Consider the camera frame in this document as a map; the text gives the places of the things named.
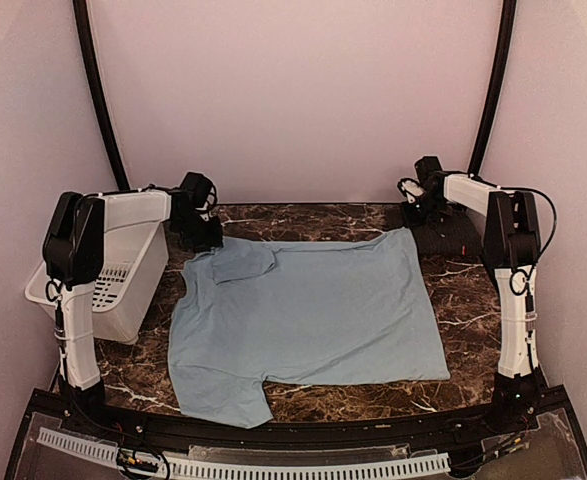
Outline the black pinstriped shirt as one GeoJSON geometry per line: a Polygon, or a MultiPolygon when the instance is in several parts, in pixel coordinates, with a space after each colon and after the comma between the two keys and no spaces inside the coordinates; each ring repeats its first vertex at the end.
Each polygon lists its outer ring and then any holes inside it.
{"type": "Polygon", "coordinates": [[[421,256],[474,257],[482,252],[480,234],[464,211],[437,214],[410,230],[421,256]]]}

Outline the light blue garment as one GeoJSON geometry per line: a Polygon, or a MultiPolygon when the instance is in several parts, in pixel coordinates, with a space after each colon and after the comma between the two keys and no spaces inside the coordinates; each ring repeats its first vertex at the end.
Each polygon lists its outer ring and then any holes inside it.
{"type": "Polygon", "coordinates": [[[168,371],[185,416],[251,429],[272,418],[265,382],[450,376],[408,229],[361,242],[228,237],[182,275],[168,371]]]}

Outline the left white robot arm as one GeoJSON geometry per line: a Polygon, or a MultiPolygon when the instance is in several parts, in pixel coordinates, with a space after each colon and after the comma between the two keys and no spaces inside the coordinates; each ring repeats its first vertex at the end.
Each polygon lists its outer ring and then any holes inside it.
{"type": "Polygon", "coordinates": [[[95,339],[136,342],[168,261],[165,233],[176,233],[193,253],[221,246],[216,204],[213,182],[193,172],[174,188],[59,197],[43,262],[25,294],[55,318],[59,388],[81,400],[74,417],[93,436],[114,427],[113,412],[100,403],[105,392],[95,339]]]}

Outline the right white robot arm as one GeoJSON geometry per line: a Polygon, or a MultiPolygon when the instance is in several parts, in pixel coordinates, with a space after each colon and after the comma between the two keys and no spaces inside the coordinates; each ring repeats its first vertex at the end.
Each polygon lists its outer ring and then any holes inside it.
{"type": "Polygon", "coordinates": [[[518,399],[542,388],[537,356],[536,275],[555,237],[557,208],[544,192],[502,187],[473,174],[432,170],[420,179],[402,178],[398,190],[411,220],[460,205],[484,219],[482,260],[494,280],[501,315],[501,351],[494,394],[483,413],[494,434],[507,432],[522,416],[518,399]]]}

